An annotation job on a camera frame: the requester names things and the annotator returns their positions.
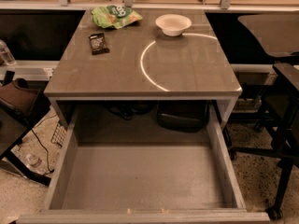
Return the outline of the grey drawer cabinet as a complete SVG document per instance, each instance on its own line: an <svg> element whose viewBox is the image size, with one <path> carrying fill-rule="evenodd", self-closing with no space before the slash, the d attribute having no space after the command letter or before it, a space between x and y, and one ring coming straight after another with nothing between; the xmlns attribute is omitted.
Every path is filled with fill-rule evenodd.
<svg viewBox="0 0 299 224"><path fill-rule="evenodd" d="M61 101L215 100L226 121L242 88L202 10L140 9L143 20L105 30L109 53L92 55L88 36L103 32L86 11L45 89L60 119ZM158 17L178 14L190 28L168 36Z"/></svg>

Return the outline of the grey open top drawer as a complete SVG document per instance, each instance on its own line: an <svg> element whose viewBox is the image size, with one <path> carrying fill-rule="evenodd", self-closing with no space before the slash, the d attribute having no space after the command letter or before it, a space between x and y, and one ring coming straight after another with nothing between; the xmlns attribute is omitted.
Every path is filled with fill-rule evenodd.
<svg viewBox="0 0 299 224"><path fill-rule="evenodd" d="M215 114L198 133L154 118L78 106L44 207L18 224L268 224L246 208Z"/></svg>

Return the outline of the black bag under cabinet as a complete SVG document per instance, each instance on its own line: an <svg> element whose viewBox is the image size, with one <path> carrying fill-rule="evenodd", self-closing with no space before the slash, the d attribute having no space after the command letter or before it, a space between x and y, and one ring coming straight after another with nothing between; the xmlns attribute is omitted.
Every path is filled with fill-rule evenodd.
<svg viewBox="0 0 299 224"><path fill-rule="evenodd" d="M208 123L208 102L206 100L160 101L156 119L158 124L166 129L197 133Z"/></svg>

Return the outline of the black snack packet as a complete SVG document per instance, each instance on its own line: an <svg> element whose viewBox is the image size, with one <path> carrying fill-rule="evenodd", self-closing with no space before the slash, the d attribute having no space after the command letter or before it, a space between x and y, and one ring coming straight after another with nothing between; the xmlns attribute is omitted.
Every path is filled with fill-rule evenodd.
<svg viewBox="0 0 299 224"><path fill-rule="evenodd" d="M109 48L103 33L90 35L89 42L92 49L92 55L109 53Z"/></svg>

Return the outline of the white paper bowl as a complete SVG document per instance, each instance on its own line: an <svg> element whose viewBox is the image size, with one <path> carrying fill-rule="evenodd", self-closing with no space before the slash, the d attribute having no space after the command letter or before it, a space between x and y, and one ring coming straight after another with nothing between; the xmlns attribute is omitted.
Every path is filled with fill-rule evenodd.
<svg viewBox="0 0 299 224"><path fill-rule="evenodd" d="M162 15L156 19L155 23L168 36L181 35L192 25L189 18L178 14Z"/></svg>

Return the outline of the green chip bag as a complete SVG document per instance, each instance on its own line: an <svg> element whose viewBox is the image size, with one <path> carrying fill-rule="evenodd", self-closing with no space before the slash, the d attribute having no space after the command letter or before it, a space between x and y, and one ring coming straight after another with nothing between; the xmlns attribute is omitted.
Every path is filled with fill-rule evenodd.
<svg viewBox="0 0 299 224"><path fill-rule="evenodd" d="M91 14L93 23L101 28L120 29L143 19L140 14L126 6L96 7Z"/></svg>

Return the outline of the dark brown chair left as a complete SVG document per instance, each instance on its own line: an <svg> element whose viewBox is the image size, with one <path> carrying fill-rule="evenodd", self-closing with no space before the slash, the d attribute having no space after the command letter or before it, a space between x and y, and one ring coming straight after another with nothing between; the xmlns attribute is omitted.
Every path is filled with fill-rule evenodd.
<svg viewBox="0 0 299 224"><path fill-rule="evenodd" d="M0 161L7 159L20 175L48 186L50 178L31 171L12 148L50 111L50 101L42 89L30 88L25 79L13 77L14 72L7 70L0 87Z"/></svg>

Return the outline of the clear plastic bottle on floor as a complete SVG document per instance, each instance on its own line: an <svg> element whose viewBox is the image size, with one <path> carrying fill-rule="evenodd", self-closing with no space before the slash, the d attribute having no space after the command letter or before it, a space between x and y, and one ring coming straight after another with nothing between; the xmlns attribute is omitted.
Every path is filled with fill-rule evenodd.
<svg viewBox="0 0 299 224"><path fill-rule="evenodd" d="M40 175L44 175L46 173L46 167L43 161L34 154L26 155L26 167Z"/></svg>

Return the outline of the black office chair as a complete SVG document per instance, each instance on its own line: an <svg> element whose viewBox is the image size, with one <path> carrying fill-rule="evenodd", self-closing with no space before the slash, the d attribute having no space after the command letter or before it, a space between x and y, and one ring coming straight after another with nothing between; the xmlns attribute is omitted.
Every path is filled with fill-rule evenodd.
<svg viewBox="0 0 299 224"><path fill-rule="evenodd" d="M281 175L275 202L266 209L272 220L282 218L281 205L292 168L299 164L299 15L244 15L239 21L259 40L265 53L275 59L274 83L263 93L255 129L266 129L272 137L271 147L230 147L237 152L278 159Z"/></svg>

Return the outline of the clear bottle at left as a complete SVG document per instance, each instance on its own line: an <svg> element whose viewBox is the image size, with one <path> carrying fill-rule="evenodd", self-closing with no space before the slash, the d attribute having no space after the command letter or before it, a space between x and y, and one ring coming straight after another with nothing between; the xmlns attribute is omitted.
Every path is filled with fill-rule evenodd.
<svg viewBox="0 0 299 224"><path fill-rule="evenodd" d="M15 65L16 60L5 41L0 39L0 57L6 65Z"/></svg>

